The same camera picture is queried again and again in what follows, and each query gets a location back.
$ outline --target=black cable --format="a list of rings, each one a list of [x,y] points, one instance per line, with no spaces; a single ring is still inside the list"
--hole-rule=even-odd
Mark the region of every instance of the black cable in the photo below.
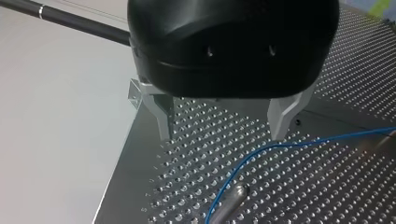
[[[44,6],[27,0],[0,0],[0,7],[6,7],[45,21],[51,21],[90,35],[96,35],[122,45],[130,46],[130,33],[128,31],[98,21],[92,21],[53,7]]]

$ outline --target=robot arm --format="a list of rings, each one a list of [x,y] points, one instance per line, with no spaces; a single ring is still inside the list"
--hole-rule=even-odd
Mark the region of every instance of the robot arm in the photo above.
[[[127,32],[33,1],[0,6],[131,46],[163,139],[172,137],[172,96],[272,99],[272,137],[284,138],[309,103],[339,18],[337,0],[129,0]]]

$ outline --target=blue wire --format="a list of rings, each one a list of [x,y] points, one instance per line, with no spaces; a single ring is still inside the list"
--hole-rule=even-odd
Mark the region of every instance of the blue wire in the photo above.
[[[359,133],[347,133],[347,134],[336,135],[336,136],[332,136],[332,137],[328,137],[328,138],[319,139],[319,140],[314,141],[314,142],[306,142],[306,143],[299,143],[299,144],[276,144],[276,145],[272,145],[272,146],[268,146],[268,147],[262,147],[260,149],[257,149],[256,151],[251,152],[250,154],[248,154],[234,168],[233,173],[230,175],[230,177],[228,177],[227,181],[224,183],[223,187],[220,189],[218,196],[216,197],[216,199],[213,201],[212,205],[210,206],[210,209],[209,209],[209,211],[207,213],[207,216],[206,216],[206,219],[205,219],[205,224],[209,224],[209,220],[210,220],[210,217],[212,216],[213,210],[215,209],[216,205],[218,204],[222,194],[227,189],[227,186],[231,183],[231,181],[236,176],[236,174],[239,172],[239,170],[241,170],[241,167],[244,166],[250,159],[252,159],[253,157],[257,156],[258,154],[260,154],[264,150],[267,150],[267,149],[270,149],[270,148],[274,148],[274,147],[304,147],[304,146],[311,146],[311,145],[317,145],[317,144],[321,144],[321,143],[325,143],[325,142],[329,142],[329,141],[333,141],[333,140],[340,140],[340,139],[345,139],[345,138],[359,137],[359,136],[363,136],[363,135],[367,135],[367,134],[373,134],[373,133],[387,133],[387,132],[395,131],[395,130],[396,130],[396,127],[383,128],[383,129],[374,129],[374,130],[371,130],[371,131],[365,131],[365,132],[359,132]]]

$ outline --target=metal table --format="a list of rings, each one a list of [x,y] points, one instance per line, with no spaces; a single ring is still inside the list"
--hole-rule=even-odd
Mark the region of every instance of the metal table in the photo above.
[[[287,142],[394,125],[396,34],[343,6],[315,99]],[[231,169],[272,144],[266,100],[175,99],[174,137],[139,106],[95,223],[204,223]],[[233,182],[250,194],[230,223],[396,223],[396,133],[263,152]]]

